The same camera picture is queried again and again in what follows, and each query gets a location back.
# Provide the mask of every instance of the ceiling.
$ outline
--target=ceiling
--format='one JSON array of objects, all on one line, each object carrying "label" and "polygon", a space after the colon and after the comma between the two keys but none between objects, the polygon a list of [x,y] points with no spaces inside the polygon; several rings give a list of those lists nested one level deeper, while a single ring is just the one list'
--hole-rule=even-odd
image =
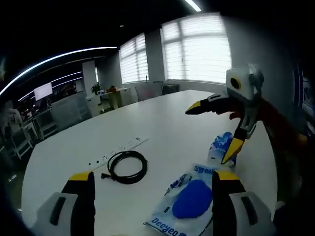
[{"label": "ceiling", "polygon": [[[5,81],[0,83],[1,90],[25,69],[50,57],[85,48],[119,47],[162,23],[195,13],[183,0],[82,2],[84,7],[78,3],[71,8],[52,3],[40,10],[38,5],[3,10],[1,17],[5,22],[1,26],[0,56],[6,57],[6,75]],[[261,22],[272,23],[274,16],[281,22],[283,15],[283,10],[278,10],[281,7],[272,8],[266,1],[194,2],[203,12],[221,11],[222,14],[250,17]],[[82,60],[101,59],[115,50],[88,51],[51,61],[21,77],[3,95],[20,98],[37,86],[80,71]]]}]

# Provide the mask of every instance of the window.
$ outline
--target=window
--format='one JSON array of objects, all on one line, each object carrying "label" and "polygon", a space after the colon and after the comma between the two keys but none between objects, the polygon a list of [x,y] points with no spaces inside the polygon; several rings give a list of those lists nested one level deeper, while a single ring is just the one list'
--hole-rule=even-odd
[{"label": "window", "polygon": [[119,51],[119,56],[123,84],[149,79],[144,34],[124,44]]},{"label": "window", "polygon": [[220,15],[182,18],[162,26],[168,80],[224,83],[231,68],[230,47]]}]

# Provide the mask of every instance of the black cable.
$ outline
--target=black cable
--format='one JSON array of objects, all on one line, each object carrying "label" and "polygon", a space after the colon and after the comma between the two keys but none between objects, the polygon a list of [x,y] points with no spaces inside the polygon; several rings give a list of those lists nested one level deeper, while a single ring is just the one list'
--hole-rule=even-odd
[{"label": "black cable", "polygon": [[[139,159],[142,163],[142,169],[139,172],[130,176],[118,176],[114,171],[115,166],[121,160],[130,158],[130,157]],[[133,184],[142,180],[142,178],[146,175],[147,169],[148,169],[148,161],[144,158],[142,154],[138,153],[137,151],[121,151],[121,152],[117,152],[115,155],[109,158],[107,162],[107,169],[110,175],[102,173],[101,178],[110,177],[112,180],[115,180],[119,183]]]}]

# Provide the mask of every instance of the power strip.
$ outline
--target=power strip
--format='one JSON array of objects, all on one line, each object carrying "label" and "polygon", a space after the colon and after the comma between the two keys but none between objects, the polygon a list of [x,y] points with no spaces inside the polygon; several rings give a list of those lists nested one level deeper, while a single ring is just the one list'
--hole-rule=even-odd
[{"label": "power strip", "polygon": [[136,148],[137,146],[143,144],[144,142],[146,142],[148,140],[149,140],[149,138],[136,137],[136,138],[130,140],[128,143],[126,143],[124,145],[120,145],[116,149],[113,149],[112,151],[108,152],[107,154],[101,156],[98,160],[88,163],[87,167],[89,168],[90,171],[97,172],[99,169],[101,169],[100,167],[107,164],[109,158],[111,158],[116,153],[121,152],[121,151],[132,150],[132,149]]}]

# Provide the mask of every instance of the blue sponge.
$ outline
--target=blue sponge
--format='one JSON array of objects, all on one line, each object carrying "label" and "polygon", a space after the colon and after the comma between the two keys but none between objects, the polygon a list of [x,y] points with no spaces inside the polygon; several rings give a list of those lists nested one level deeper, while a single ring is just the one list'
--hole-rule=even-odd
[{"label": "blue sponge", "polygon": [[197,218],[206,212],[211,201],[211,189],[202,180],[193,180],[178,195],[173,215],[178,219]]}]

